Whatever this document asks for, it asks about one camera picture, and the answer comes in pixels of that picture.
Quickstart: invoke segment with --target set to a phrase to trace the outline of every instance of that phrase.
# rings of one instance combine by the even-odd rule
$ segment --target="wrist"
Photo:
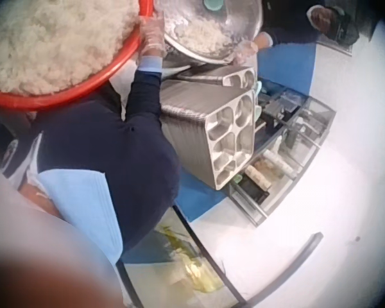
[[[163,58],[163,52],[162,50],[159,50],[157,48],[151,48],[145,50],[141,56],[158,56],[160,58]]]
[[[254,39],[254,42],[256,43],[258,49],[268,48],[273,45],[271,36],[266,32],[258,34]]]

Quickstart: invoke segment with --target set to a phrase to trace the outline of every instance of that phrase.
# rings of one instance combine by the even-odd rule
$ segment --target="food display case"
[[[262,116],[252,158],[225,191],[258,226],[305,173],[327,137],[335,111],[286,87],[263,81]]]

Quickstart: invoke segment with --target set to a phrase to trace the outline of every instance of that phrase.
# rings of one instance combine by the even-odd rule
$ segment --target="food container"
[[[162,130],[184,168],[219,190],[248,162],[254,147],[254,92],[167,80]]]
[[[153,15],[153,0],[139,0],[140,16]],[[124,41],[123,47],[115,56],[113,61],[100,72],[90,76],[89,79],[79,83],[75,87],[62,90],[54,94],[41,96],[21,96],[11,93],[0,92],[0,107],[17,109],[23,111],[44,110],[60,107],[82,98],[99,86],[104,84],[115,74],[138,50],[140,46],[140,33],[138,27],[134,28],[130,36]]]
[[[239,87],[248,90],[254,88],[257,82],[253,68],[233,65],[221,67],[203,65],[193,67],[178,74],[176,78],[179,80],[211,83],[224,87]]]

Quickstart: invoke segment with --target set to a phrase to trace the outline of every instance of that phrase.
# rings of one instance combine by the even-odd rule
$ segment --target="gloved hand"
[[[140,32],[142,37],[141,56],[166,55],[164,43],[164,14],[155,12],[153,17],[140,17]]]
[[[243,65],[247,59],[258,53],[258,46],[256,43],[249,40],[241,41],[234,50],[234,65]]]

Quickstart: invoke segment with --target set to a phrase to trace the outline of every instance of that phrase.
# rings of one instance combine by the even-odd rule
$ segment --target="stainless steel food tray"
[[[234,65],[203,65],[192,67],[176,76],[179,80],[211,83],[225,87],[252,89],[257,81],[255,71],[251,67]]]
[[[162,84],[162,130],[184,168],[221,189],[251,158],[254,92],[167,80]]]

